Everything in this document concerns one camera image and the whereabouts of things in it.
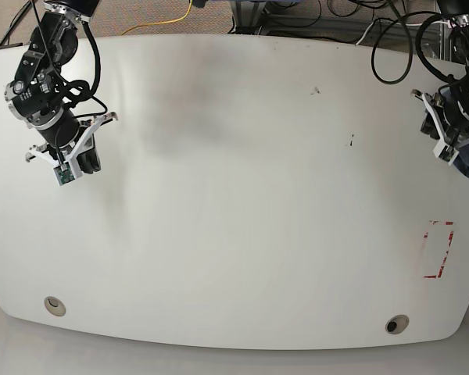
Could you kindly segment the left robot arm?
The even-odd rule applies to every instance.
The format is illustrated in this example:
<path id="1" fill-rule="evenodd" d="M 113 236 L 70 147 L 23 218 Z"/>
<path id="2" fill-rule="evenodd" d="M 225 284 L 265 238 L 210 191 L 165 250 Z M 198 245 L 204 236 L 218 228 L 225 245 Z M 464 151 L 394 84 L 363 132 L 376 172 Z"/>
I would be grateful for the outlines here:
<path id="1" fill-rule="evenodd" d="M 443 86 L 434 95 L 421 96 L 429 124 L 422 132 L 441 141 L 444 149 L 459 150 L 469 145 L 469 1 L 438 1 L 439 12 L 426 19 L 415 36 L 415 51 L 423 66 Z M 453 55 L 464 65 L 465 74 L 456 78 L 433 66 L 422 52 L 421 39 L 434 23 L 442 21 L 449 28 Z"/>

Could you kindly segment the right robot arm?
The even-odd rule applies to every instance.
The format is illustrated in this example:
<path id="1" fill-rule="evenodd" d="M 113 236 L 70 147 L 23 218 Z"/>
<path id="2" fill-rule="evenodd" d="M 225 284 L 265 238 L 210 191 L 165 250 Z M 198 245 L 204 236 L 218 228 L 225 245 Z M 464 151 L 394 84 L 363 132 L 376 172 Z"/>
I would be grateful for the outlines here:
<path id="1" fill-rule="evenodd" d="M 61 185 L 100 171 L 95 132 L 117 118 L 105 105 L 99 112 L 73 114 L 82 102 L 100 103 L 95 94 L 101 80 L 101 56 L 89 27 L 97 7 L 97 1 L 45 2 L 45 14 L 36 18 L 29 48 L 5 88 L 5 101 L 14 116 L 45 141 L 31 146 L 25 159 L 46 161 Z M 67 80 L 61 74 L 77 52 L 78 28 L 83 28 L 95 58 L 91 83 Z"/>

